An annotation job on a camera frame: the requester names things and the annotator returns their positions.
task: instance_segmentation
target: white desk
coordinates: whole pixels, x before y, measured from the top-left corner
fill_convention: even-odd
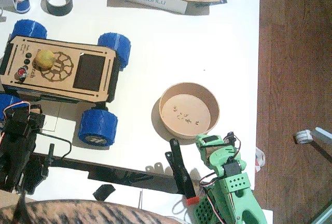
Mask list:
[[[91,107],[61,103],[54,132],[73,140],[69,159],[109,167],[172,175],[164,156],[169,143],[158,135],[151,121],[156,102],[172,84],[192,81],[206,86],[220,104],[220,120],[211,134],[234,131],[242,141],[242,159],[254,185],[259,0],[228,0],[212,6],[209,16],[189,17],[160,10],[106,7],[106,0],[73,0],[74,8],[63,17],[45,13],[41,0],[31,0],[31,10],[20,15],[4,12],[0,23],[0,50],[17,20],[32,19],[43,24],[48,38],[97,44],[105,32],[118,32],[131,40],[129,65],[120,72],[115,100],[109,111],[118,119],[115,143],[104,150],[78,140],[81,113]],[[155,123],[163,129],[161,122]],[[48,153],[55,143],[55,156],[62,156],[68,144],[39,136],[36,153]],[[181,146],[183,159],[193,179],[209,169],[200,159],[195,144]]]

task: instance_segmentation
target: button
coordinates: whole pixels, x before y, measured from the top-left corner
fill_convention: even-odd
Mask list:
[[[16,72],[19,80],[24,79],[27,75],[26,69],[24,67],[21,67]]]

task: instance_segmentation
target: blue tire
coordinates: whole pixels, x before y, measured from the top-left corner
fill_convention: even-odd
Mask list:
[[[86,110],[82,114],[78,137],[81,141],[96,146],[110,146],[114,143],[118,118],[100,109]]]
[[[105,33],[99,37],[98,45],[109,47],[117,52],[120,58],[121,70],[128,65],[131,48],[128,38],[118,33]]]
[[[28,36],[33,38],[46,39],[47,30],[44,26],[36,21],[22,19],[17,21],[14,25],[10,39],[13,39],[16,36]]]
[[[4,114],[3,110],[14,103],[21,102],[22,100],[20,98],[17,98],[15,96],[11,96],[9,94],[0,94],[0,120],[4,120]]]

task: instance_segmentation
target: hardwood floor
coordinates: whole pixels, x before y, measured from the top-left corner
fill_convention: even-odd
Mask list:
[[[332,0],[260,0],[255,196],[274,223],[309,223],[332,200],[332,145],[293,134],[332,131]]]

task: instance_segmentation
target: green grid part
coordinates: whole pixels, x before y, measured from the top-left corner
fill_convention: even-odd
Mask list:
[[[246,189],[250,187],[250,181],[247,173],[242,173],[234,176],[230,176],[219,180],[223,194],[235,192],[240,189]]]

